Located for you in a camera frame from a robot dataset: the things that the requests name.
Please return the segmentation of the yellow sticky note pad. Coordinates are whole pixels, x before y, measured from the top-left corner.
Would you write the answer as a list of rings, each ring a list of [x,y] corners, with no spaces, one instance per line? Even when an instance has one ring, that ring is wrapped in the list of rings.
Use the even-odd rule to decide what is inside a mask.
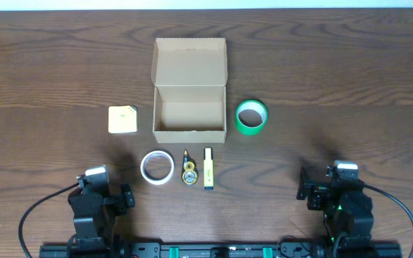
[[[133,105],[110,106],[108,108],[108,132],[112,134],[136,133],[138,131],[138,109]]]

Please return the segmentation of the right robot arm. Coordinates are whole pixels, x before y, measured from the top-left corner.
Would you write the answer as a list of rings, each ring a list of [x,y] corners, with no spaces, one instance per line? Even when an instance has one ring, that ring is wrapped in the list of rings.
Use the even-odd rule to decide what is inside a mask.
[[[315,181],[300,170],[296,199],[306,200],[310,210],[323,212],[328,236],[313,242],[312,257],[375,257],[371,241],[374,223],[372,200],[364,194],[355,163],[336,161],[327,167],[328,183]]]

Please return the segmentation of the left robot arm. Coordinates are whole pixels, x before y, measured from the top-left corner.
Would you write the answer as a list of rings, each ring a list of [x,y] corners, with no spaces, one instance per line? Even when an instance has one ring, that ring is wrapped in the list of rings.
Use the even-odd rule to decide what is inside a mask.
[[[68,195],[75,235],[67,243],[67,257],[130,257],[129,244],[114,234],[115,218],[135,206],[128,184],[112,195],[107,173],[77,177],[78,188]]]

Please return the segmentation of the white clear tape roll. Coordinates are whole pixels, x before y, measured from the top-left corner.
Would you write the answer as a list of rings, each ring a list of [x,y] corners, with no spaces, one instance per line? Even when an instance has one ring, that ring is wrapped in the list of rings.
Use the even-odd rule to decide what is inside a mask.
[[[158,156],[164,157],[169,161],[170,170],[164,178],[154,179],[154,178],[150,177],[148,171],[146,170],[146,166],[152,158],[155,158],[155,157],[158,157]],[[141,170],[142,177],[148,183],[150,183],[152,185],[155,185],[155,186],[160,186],[160,185],[164,185],[165,183],[168,183],[174,175],[174,168],[175,168],[174,159],[172,158],[171,154],[167,153],[165,151],[162,151],[162,150],[154,150],[154,151],[151,151],[150,153],[147,153],[144,156],[144,158],[143,158],[143,160],[141,161],[141,164],[140,164],[140,170]]]

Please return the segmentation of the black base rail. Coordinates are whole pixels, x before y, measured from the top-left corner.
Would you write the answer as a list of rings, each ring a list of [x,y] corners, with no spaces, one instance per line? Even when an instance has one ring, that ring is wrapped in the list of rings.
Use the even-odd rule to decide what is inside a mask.
[[[82,251],[72,245],[44,245],[40,257],[129,257],[129,258],[286,258],[333,257],[331,247],[310,242],[279,244],[122,244],[113,252]]]

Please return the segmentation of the brown cardboard box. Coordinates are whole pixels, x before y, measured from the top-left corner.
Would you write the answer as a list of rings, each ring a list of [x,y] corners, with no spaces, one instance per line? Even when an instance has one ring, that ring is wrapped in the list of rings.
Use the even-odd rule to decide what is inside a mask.
[[[157,143],[224,143],[227,137],[224,38],[157,38],[153,135]]]

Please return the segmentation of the green tape roll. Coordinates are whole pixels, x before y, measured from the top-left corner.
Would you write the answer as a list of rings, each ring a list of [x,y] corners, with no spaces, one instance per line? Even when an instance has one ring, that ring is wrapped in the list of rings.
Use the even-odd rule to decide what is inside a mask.
[[[253,110],[261,117],[261,123],[256,126],[245,125],[239,118],[239,114],[246,110]],[[257,135],[262,131],[268,120],[267,108],[258,100],[245,100],[241,102],[235,112],[235,127],[243,135]]]

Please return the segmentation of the yellow correction tape dispenser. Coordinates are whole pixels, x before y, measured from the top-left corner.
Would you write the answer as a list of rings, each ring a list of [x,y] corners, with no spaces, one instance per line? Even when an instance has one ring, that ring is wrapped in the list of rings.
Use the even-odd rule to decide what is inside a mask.
[[[195,161],[189,156],[188,151],[184,151],[181,179],[186,185],[193,185],[199,177]]]

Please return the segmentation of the yellow highlighter marker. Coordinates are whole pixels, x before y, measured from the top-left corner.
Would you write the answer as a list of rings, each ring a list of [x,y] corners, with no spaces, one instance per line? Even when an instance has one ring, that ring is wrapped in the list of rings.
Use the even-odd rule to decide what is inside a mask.
[[[214,188],[214,162],[212,148],[204,149],[204,188],[212,190]]]

